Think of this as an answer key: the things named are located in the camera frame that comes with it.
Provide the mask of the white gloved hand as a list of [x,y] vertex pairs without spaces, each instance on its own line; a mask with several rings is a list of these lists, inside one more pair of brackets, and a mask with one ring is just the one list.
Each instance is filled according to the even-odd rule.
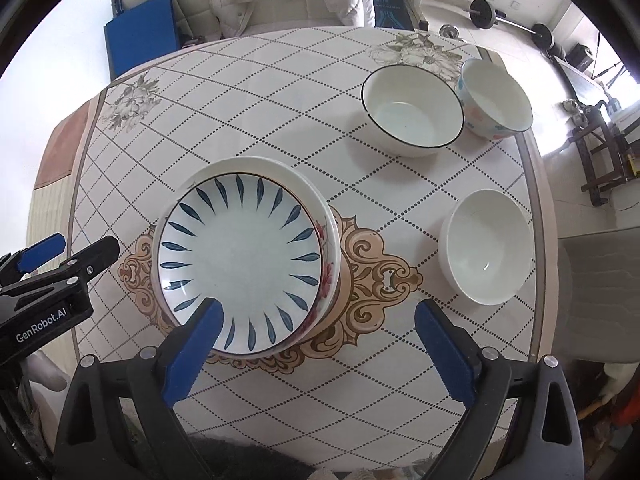
[[30,382],[51,391],[63,391],[68,385],[68,376],[40,350],[26,358],[23,367]]

